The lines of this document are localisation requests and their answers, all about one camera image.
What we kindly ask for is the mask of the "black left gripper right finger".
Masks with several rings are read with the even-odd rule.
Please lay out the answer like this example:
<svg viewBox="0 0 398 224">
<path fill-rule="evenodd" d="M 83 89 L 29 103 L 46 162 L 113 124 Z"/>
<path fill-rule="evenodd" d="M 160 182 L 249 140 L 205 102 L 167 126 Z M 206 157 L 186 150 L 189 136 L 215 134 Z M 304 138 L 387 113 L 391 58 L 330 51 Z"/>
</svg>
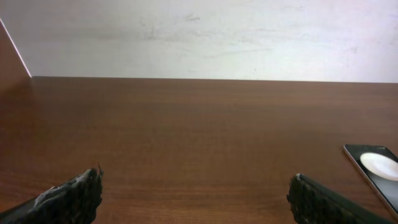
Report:
<svg viewBox="0 0 398 224">
<path fill-rule="evenodd" d="M 287 201 L 298 224 L 391 224 L 303 174 L 291 178 Z"/>
</svg>

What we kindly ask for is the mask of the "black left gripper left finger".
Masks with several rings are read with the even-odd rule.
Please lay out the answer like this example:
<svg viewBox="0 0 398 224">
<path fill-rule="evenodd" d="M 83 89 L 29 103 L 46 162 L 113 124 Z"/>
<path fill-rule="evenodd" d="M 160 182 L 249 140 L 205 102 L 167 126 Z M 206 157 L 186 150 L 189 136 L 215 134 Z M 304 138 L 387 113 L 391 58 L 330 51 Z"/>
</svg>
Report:
<svg viewBox="0 0 398 224">
<path fill-rule="evenodd" d="M 1 224 L 90 224 L 102 202 L 103 170 L 92 168 L 1 212 Z"/>
</svg>

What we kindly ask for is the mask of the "black smartphone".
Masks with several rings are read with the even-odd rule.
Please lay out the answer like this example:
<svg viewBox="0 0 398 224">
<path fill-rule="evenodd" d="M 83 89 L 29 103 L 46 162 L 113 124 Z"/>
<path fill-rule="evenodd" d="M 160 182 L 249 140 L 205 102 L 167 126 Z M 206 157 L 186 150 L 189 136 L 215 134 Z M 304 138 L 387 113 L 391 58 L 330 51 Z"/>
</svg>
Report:
<svg viewBox="0 0 398 224">
<path fill-rule="evenodd" d="M 386 208 L 397 218 L 397 156 L 384 146 L 345 144 L 343 149 Z"/>
</svg>

